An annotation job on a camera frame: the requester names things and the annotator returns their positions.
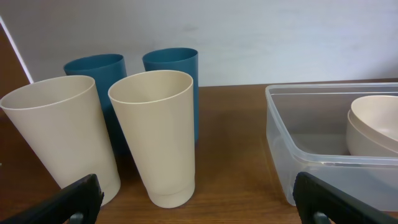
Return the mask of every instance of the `cup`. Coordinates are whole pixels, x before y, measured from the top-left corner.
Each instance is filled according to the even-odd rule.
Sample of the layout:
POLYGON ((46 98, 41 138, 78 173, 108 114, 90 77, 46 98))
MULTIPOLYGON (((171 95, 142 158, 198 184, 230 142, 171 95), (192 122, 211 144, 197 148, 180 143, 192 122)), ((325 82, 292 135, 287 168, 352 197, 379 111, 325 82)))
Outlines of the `cup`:
POLYGON ((183 47, 155 50, 145 54, 142 61, 144 62, 145 71, 176 70, 185 72, 193 78, 196 142, 199 135, 198 51, 183 47))
POLYGON ((162 208, 195 190, 193 80, 184 72, 143 72, 108 92, 149 198, 162 208))
POLYGON ((63 69, 67 75, 87 75, 95 79, 113 151, 115 155, 129 153, 126 139, 108 97, 111 85, 127 76, 123 56, 103 54, 79 58, 67 63, 63 69))
POLYGON ((96 174, 103 205, 117 194, 119 174, 93 78, 26 85, 3 97, 0 107, 61 188, 96 174))

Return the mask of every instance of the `brown table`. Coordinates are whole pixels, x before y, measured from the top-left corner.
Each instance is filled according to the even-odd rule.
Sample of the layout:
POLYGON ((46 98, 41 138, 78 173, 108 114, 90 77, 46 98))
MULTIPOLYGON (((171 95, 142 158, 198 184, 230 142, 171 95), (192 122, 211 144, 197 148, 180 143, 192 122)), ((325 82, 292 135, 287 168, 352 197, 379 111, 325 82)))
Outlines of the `brown table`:
MULTIPOLYGON (((97 223, 301 223, 282 193, 266 139, 265 85, 200 88, 196 189, 181 207, 147 196, 131 157, 117 158, 121 189, 97 223)), ((59 190, 12 123, 0 118, 0 220, 59 190)))

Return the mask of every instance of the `container rim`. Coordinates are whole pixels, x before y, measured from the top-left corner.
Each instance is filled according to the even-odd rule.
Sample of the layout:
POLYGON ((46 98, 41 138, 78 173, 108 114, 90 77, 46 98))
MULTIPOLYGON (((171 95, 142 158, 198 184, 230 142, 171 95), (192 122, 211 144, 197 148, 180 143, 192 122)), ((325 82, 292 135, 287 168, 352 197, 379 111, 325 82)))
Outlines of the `container rim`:
POLYGON ((62 77, 49 78, 49 79, 42 80, 42 81, 39 81, 39 82, 35 82, 35 83, 28 84, 28 85, 24 85, 24 86, 22 86, 22 87, 20 87, 20 88, 18 88, 16 90, 12 90, 11 92, 9 92, 7 95, 5 95, 4 97, 2 97, 0 99, 0 108, 2 108, 4 110, 10 110, 10 111, 24 111, 24 110, 45 108, 45 107, 48 107, 48 106, 57 105, 59 103, 63 103, 65 101, 72 100, 72 99, 74 99, 76 97, 79 97, 80 95, 82 95, 82 94, 88 92, 90 89, 92 89, 93 86, 95 86, 94 78, 91 78, 91 77, 86 76, 86 75, 65 75, 65 76, 62 76, 62 77), (63 79, 63 78, 69 78, 69 79, 72 79, 72 78, 88 78, 88 79, 90 79, 92 81, 92 84, 87 89, 85 89, 84 91, 80 92, 79 94, 76 94, 76 95, 74 95, 72 97, 69 97, 69 98, 66 98, 64 100, 60 100, 60 101, 57 101, 57 102, 54 102, 54 103, 49 103, 49 104, 42 105, 42 106, 33 106, 33 107, 30 107, 30 108, 8 108, 8 107, 5 107, 5 106, 2 105, 2 102, 3 102, 4 99, 6 99, 8 96, 14 94, 17 91, 20 91, 20 90, 25 89, 25 88, 29 88, 32 85, 37 85, 39 83, 49 82, 50 80, 63 79))
POLYGON ((109 96, 109 98, 110 98, 111 100, 113 100, 113 101, 115 101, 115 102, 118 102, 118 103, 122 103, 122 104, 126 104, 126 105, 143 105, 143 104, 157 103, 157 102, 160 102, 160 101, 169 100, 169 99, 171 99, 171 98, 174 98, 174 97, 176 97, 176 96, 178 96, 178 95, 181 95, 181 94, 185 93, 185 92, 188 91, 192 86, 193 86, 193 78, 192 78, 189 74, 187 74, 187 73, 185 73, 185 72, 180 72, 180 71, 175 71, 175 70, 154 70, 154 71, 148 71, 148 72, 137 73, 137 74, 130 75, 130 76, 128 76, 128 77, 125 77, 125 78, 120 79, 120 80, 117 81, 116 83, 113 83, 113 85, 109 88, 109 90, 108 90, 108 96, 109 96), (145 75, 145 74, 149 74, 149 73, 158 73, 158 72, 174 72, 174 73, 179 73, 179 74, 182 74, 182 75, 185 75, 185 76, 189 77, 191 83, 189 84, 188 87, 186 87, 186 89, 182 90, 181 92, 179 92, 179 93, 177 93, 177 94, 175 94, 175 95, 172 95, 172 96, 169 96, 169 97, 166 97, 166 98, 162 98, 162 99, 159 99, 159 100, 153 100, 153 101, 147 101, 147 102, 137 102, 137 103, 135 103, 135 102, 123 102, 123 101, 120 101, 120 100, 116 100, 116 99, 114 99, 114 98, 111 96, 111 90, 112 90, 112 88, 114 88, 114 86, 117 85, 119 82, 123 82, 124 80, 127 80, 127 79, 132 78, 132 77, 136 77, 136 76, 138 76, 138 75, 145 75))
POLYGON ((383 86, 396 86, 398 82, 392 83, 338 83, 338 84, 285 84, 285 85, 269 85, 266 88, 266 98, 268 104, 268 110, 271 112, 272 117, 275 119, 277 129, 281 132, 282 139, 287 145, 287 148, 294 156, 307 161, 317 162, 321 164, 366 164, 366 165, 390 165, 398 166, 398 158, 396 157, 371 157, 371 156, 341 156, 341 155, 319 155, 304 152, 299 149, 289 134, 282 118, 280 117, 278 110, 275 106, 274 100, 270 90, 281 89, 281 88, 340 88, 340 87, 383 87, 383 86))

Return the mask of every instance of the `cup rim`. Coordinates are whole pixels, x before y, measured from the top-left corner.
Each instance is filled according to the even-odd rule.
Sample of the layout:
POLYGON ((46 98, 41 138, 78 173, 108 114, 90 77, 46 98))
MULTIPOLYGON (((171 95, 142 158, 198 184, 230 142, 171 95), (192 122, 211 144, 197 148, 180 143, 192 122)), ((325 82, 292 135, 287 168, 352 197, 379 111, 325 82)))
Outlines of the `cup rim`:
POLYGON ((146 60, 145 58, 148 57, 148 55, 156 54, 156 53, 161 52, 161 51, 178 50, 178 49, 179 50, 192 50, 192 51, 194 51, 195 54, 193 56, 191 56, 191 57, 188 57, 188 58, 185 58, 185 59, 181 59, 181 60, 171 61, 171 62, 182 62, 182 61, 188 60, 190 58, 193 58, 193 57, 195 57, 195 56, 197 56, 199 54, 197 50, 189 48, 189 47, 170 47, 170 48, 166 48, 166 49, 159 49, 159 50, 154 50, 154 51, 148 52, 144 56, 142 56, 142 61, 146 62, 146 63, 160 63, 160 64, 162 64, 162 63, 171 63, 171 62, 153 62, 153 61, 150 61, 150 60, 146 60))
POLYGON ((189 74, 187 74, 187 73, 185 73, 185 72, 176 71, 176 70, 154 70, 154 71, 148 71, 148 72, 141 72, 141 73, 133 74, 133 75, 127 76, 126 78, 120 79, 120 80, 117 81, 116 83, 113 83, 113 85, 112 85, 112 86, 109 88, 109 90, 108 90, 108 97, 109 97, 109 99, 111 99, 112 101, 115 101, 115 102, 118 102, 118 103, 122 103, 122 104, 125 104, 125 105, 143 105, 143 104, 157 103, 157 102, 160 102, 160 101, 169 100, 169 99, 171 99, 171 98, 174 98, 174 97, 176 97, 176 96, 178 96, 178 95, 181 95, 181 94, 185 93, 185 92, 188 91, 192 86, 193 86, 193 78, 192 78, 189 74), (179 73, 179 74, 185 75, 185 76, 189 77, 189 79, 191 80, 191 84, 189 84, 189 86, 186 87, 186 89, 182 90, 181 92, 179 92, 179 93, 177 93, 177 94, 175 94, 175 95, 172 95, 172 96, 169 96, 169 97, 166 97, 166 98, 163 98, 163 99, 153 100, 153 101, 147 101, 147 102, 137 102, 137 103, 135 103, 135 102, 123 102, 123 101, 114 99, 114 98, 111 96, 111 94, 110 94, 112 88, 113 88, 115 85, 117 85, 119 82, 123 82, 124 80, 127 80, 128 78, 136 77, 136 76, 138 76, 138 75, 146 75, 146 74, 148 74, 148 73, 158 73, 158 72, 174 72, 174 73, 179 73))
POLYGON ((71 71, 71 72, 94 70, 94 69, 99 69, 99 68, 108 67, 108 66, 110 66, 110 65, 113 65, 113 64, 115 64, 115 63, 120 62, 120 61, 123 60, 123 59, 124 59, 124 57, 123 57, 123 55, 121 55, 121 54, 98 54, 98 55, 90 55, 90 56, 87 56, 87 57, 82 57, 82 58, 74 59, 74 60, 72 60, 72 61, 66 63, 66 64, 63 66, 63 69, 64 69, 65 71, 71 71), (115 61, 115 62, 113 62, 113 63, 109 63, 109 64, 107 64, 107 65, 103 65, 103 66, 95 67, 95 68, 87 68, 87 69, 68 69, 68 68, 67 68, 67 66, 69 66, 69 65, 71 65, 71 64, 73 64, 73 63, 75 63, 75 62, 77 62, 77 61, 79 61, 79 60, 88 59, 88 58, 92 58, 92 57, 105 57, 105 56, 119 56, 120 59, 117 60, 117 61, 115 61))
POLYGON ((11 92, 9 92, 8 94, 6 94, 4 97, 2 97, 0 99, 0 108, 2 108, 3 110, 9 110, 9 111, 24 111, 24 110, 45 108, 45 107, 48 107, 48 106, 57 105, 59 103, 63 103, 65 101, 72 100, 72 99, 74 99, 76 97, 79 97, 80 95, 82 95, 82 94, 88 92, 90 89, 92 89, 93 86, 95 86, 94 78, 86 76, 86 75, 66 75, 66 76, 62 76, 62 77, 49 78, 49 79, 42 80, 42 81, 39 81, 39 82, 34 82, 34 83, 31 83, 31 84, 28 84, 28 85, 24 85, 22 87, 17 88, 16 90, 12 90, 11 92), (54 102, 54 103, 50 103, 50 104, 46 104, 46 105, 42 105, 42 106, 33 106, 33 107, 29 107, 29 108, 8 108, 8 107, 3 106, 3 104, 2 104, 4 99, 6 99, 8 96, 14 94, 17 91, 20 91, 22 89, 31 87, 32 85, 36 85, 38 83, 49 82, 50 80, 63 79, 63 78, 88 78, 88 79, 90 79, 92 81, 92 84, 86 90, 80 92, 79 94, 76 94, 76 95, 74 95, 72 97, 69 97, 69 98, 66 98, 64 100, 60 100, 60 101, 57 101, 57 102, 54 102))

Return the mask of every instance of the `transparent storage box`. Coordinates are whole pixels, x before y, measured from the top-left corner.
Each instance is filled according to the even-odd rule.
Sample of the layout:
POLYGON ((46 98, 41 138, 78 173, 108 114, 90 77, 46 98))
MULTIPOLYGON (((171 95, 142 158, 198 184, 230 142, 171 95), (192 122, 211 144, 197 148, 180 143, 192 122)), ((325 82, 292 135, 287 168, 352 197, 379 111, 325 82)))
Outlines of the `transparent storage box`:
POLYGON ((267 140, 290 204, 296 175, 305 171, 374 208, 398 211, 398 157, 351 156, 346 147, 351 102, 368 95, 398 96, 398 83, 266 88, 267 140))

